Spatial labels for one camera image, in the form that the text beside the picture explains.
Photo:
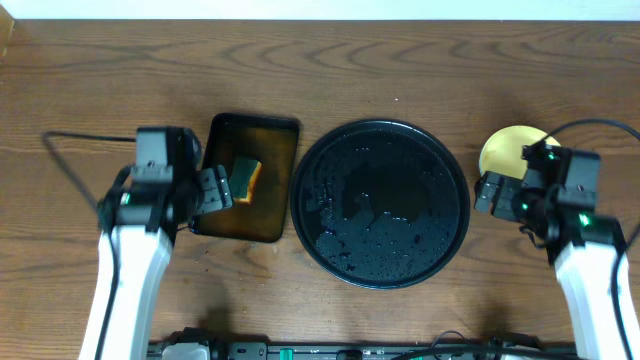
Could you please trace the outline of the yellow plate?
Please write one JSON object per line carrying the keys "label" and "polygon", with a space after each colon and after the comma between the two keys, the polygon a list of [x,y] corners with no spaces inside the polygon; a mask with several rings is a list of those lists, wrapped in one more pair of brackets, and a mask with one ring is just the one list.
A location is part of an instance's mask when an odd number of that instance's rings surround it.
{"label": "yellow plate", "polygon": [[480,175],[486,171],[523,179],[527,162],[522,159],[524,146],[532,145],[546,136],[540,129],[514,125],[498,130],[485,142],[479,156]]}

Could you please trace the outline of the orange green scrub sponge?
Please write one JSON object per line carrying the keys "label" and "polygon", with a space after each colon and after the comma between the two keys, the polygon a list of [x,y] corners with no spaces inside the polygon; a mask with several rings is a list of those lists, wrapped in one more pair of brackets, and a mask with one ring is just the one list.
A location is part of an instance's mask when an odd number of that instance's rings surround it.
{"label": "orange green scrub sponge", "polygon": [[261,168],[262,163],[257,159],[235,158],[229,179],[230,192],[235,202],[245,204],[252,202]]}

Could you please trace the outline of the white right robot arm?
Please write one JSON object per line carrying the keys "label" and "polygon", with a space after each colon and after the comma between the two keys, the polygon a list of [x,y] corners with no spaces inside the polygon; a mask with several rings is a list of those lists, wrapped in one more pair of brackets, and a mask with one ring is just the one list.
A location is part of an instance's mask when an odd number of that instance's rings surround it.
{"label": "white right robot arm", "polygon": [[595,212],[601,158],[565,147],[526,146],[521,178],[487,170],[476,210],[516,222],[546,251],[568,304],[577,354],[636,359],[639,321],[620,222]]}

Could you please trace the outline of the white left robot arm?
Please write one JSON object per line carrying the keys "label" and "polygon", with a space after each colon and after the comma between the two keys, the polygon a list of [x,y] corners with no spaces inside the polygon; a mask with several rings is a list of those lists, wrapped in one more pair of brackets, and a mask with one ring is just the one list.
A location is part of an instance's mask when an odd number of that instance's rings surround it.
{"label": "white left robot arm", "polygon": [[98,205],[98,278],[81,359],[146,357],[159,287],[180,226],[233,205],[221,165],[192,172],[181,183],[145,183],[138,176],[142,170],[121,169]]}

